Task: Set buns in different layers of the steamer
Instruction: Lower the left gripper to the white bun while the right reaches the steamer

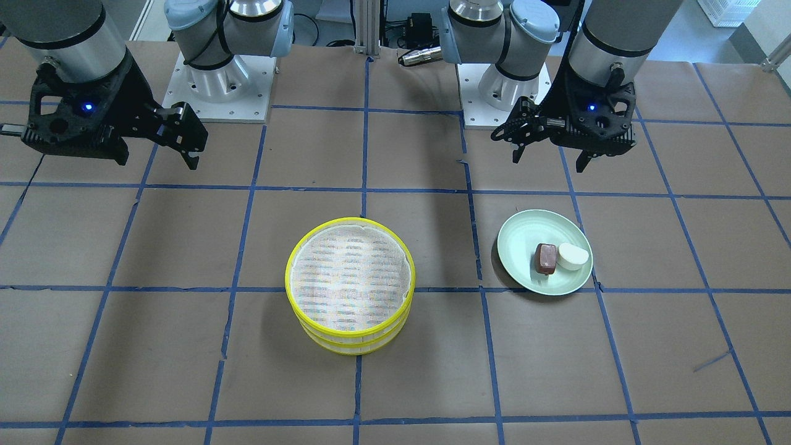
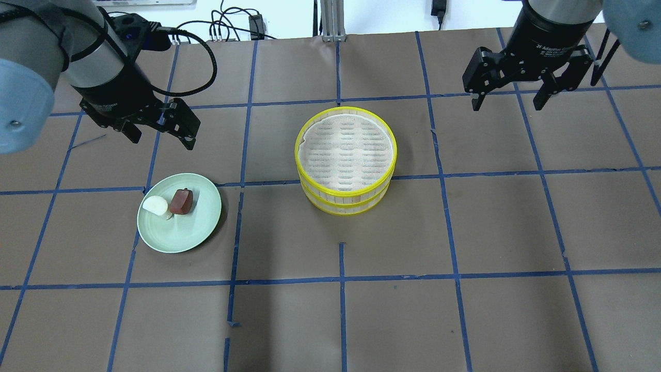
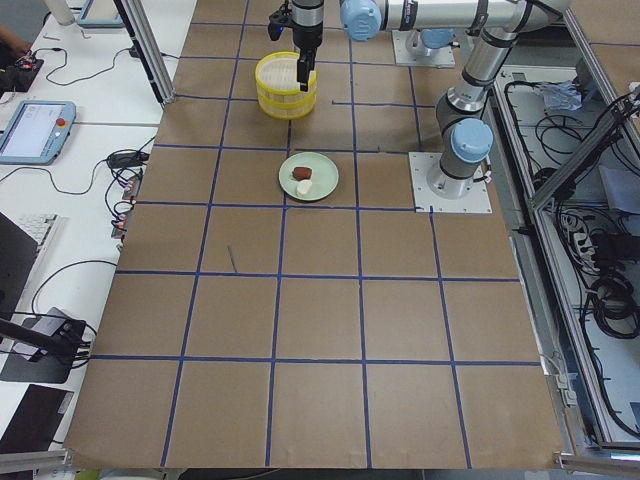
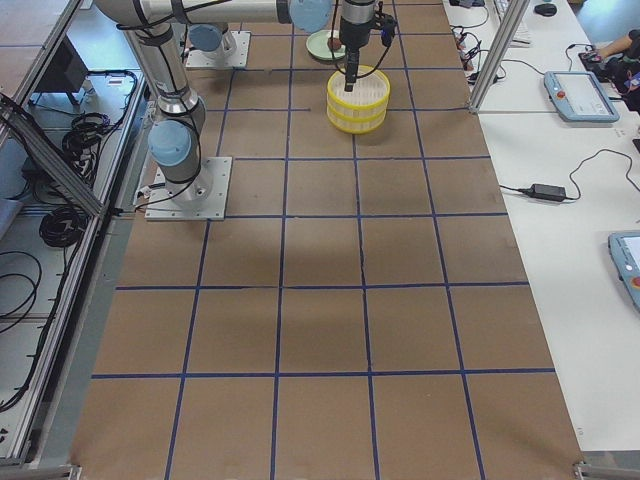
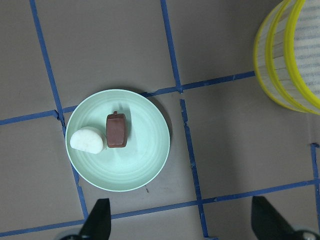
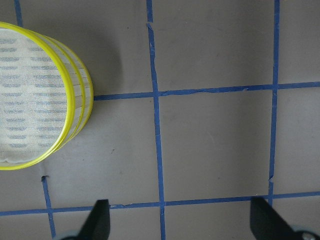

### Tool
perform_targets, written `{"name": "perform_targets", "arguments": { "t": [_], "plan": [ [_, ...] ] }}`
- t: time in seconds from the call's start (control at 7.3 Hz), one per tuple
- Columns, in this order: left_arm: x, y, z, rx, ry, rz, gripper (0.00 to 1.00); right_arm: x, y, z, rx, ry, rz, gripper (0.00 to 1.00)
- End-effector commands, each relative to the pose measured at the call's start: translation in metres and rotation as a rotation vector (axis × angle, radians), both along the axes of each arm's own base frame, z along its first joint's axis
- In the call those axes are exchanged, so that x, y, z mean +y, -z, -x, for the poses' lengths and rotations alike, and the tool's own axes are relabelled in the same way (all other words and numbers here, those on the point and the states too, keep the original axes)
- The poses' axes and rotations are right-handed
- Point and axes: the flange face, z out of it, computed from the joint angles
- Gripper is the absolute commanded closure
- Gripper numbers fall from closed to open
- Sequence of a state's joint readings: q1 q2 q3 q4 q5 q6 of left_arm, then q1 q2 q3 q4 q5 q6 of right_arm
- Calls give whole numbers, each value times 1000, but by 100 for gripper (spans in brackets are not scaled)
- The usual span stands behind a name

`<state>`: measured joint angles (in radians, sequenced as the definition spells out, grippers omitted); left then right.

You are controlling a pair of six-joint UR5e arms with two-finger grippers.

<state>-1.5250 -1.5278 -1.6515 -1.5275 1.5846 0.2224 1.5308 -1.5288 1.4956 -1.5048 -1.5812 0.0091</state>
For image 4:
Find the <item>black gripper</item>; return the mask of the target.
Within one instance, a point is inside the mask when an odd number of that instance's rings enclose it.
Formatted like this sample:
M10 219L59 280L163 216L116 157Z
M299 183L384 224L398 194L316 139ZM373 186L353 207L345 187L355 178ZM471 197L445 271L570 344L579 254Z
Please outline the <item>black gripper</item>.
M365 47L371 31L380 31L385 48L392 45L397 20L384 10L383 1L344 1L341 7L339 39L345 52L345 92L352 92L359 71L359 50Z

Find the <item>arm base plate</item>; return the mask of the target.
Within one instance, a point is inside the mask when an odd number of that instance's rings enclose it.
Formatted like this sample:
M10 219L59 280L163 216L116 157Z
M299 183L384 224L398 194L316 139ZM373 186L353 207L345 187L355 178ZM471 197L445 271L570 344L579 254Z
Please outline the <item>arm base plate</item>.
M231 170L231 157L206 157L202 160L199 175L182 191L182 186L167 182L163 172L157 167L154 180L164 183L164 186L151 192L151 205L145 208L145 219L224 220Z
M192 47L186 59L188 70L237 70L245 69L248 61L251 33L227 31L216 50Z

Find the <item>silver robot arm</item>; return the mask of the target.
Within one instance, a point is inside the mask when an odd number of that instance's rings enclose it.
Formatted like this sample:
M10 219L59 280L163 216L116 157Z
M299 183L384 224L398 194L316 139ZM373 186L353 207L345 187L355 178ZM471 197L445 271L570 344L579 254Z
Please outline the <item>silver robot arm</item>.
M200 135L204 102L190 86L173 24L224 27L230 22L292 24L307 33L328 21L339 24L346 49L347 90L362 79L360 51L374 30L389 48L396 19L377 1L100 1L99 10L132 37L134 55L155 88L158 113L148 135L149 151L165 178L168 200L196 209L209 195L213 180L205 171Z

